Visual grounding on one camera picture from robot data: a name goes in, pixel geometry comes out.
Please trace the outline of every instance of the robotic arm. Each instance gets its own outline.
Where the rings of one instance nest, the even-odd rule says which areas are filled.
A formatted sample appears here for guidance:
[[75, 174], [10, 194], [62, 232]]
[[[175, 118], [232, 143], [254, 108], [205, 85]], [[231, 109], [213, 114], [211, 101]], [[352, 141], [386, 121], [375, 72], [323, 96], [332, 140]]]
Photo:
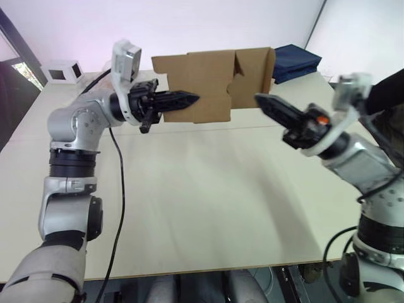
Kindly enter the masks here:
[[0, 302], [83, 302], [87, 242], [102, 232], [102, 200], [92, 195], [98, 142], [105, 128], [124, 121], [147, 133], [161, 113], [186, 108], [199, 98], [186, 92], [155, 92], [158, 81], [133, 84], [140, 49], [117, 42], [112, 56], [115, 91], [80, 95], [48, 119], [50, 173], [44, 181], [39, 217], [43, 239], [17, 267], [0, 293]]
[[370, 90], [364, 74], [341, 77], [330, 117], [317, 105], [305, 112], [280, 97], [256, 94], [262, 111], [286, 128], [283, 140], [364, 194], [353, 253], [343, 256], [340, 285], [359, 302], [404, 302], [404, 178], [379, 148], [345, 129]]

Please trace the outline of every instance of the open cardboard box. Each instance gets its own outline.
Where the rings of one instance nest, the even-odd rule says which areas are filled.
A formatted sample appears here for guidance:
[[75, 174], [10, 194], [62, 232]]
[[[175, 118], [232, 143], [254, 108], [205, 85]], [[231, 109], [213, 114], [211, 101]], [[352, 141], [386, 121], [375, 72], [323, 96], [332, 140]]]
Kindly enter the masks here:
[[226, 122], [231, 109], [257, 107], [254, 94], [269, 92], [275, 50], [190, 52], [153, 57], [152, 61], [156, 73], [167, 74], [170, 90], [200, 96], [186, 109], [164, 113], [165, 122]]

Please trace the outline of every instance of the white table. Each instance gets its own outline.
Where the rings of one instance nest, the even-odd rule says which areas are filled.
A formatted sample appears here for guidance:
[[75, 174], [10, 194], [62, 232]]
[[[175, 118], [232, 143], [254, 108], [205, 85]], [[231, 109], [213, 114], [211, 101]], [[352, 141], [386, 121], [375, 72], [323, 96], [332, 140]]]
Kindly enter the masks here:
[[[164, 76], [160, 83], [167, 89]], [[47, 85], [0, 153], [0, 281], [42, 243], [46, 120], [83, 86]], [[333, 91], [314, 73], [272, 93], [301, 109], [309, 102], [330, 109]], [[352, 129], [365, 134], [359, 124]], [[233, 110], [227, 123], [160, 123], [148, 135], [129, 124], [116, 128], [127, 208], [111, 276], [319, 261], [330, 237], [357, 223], [359, 194], [320, 159], [283, 143], [282, 130], [259, 109]], [[119, 160], [108, 132], [99, 150], [95, 195], [104, 201], [104, 230], [88, 245], [87, 279], [104, 277], [121, 211]], [[340, 258], [347, 237], [331, 259]]]

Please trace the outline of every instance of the blue folded cloth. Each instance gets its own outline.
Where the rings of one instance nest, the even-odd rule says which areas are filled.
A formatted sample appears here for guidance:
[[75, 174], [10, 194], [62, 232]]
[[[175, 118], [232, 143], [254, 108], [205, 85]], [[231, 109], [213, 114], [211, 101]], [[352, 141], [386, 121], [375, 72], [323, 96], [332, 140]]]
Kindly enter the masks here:
[[276, 84], [317, 71], [321, 60], [321, 57], [293, 44], [278, 47], [275, 53], [273, 78]]

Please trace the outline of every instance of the white backdrop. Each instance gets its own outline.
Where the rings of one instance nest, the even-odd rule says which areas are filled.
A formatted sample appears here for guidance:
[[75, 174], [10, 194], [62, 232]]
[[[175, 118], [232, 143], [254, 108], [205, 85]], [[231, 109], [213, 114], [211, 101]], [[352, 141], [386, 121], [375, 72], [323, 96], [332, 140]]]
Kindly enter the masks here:
[[404, 67], [404, 1], [328, 0], [307, 50], [332, 81], [363, 71], [379, 82]]
[[323, 0], [0, 0], [39, 61], [100, 71], [127, 38], [151, 56], [240, 47], [303, 47]]

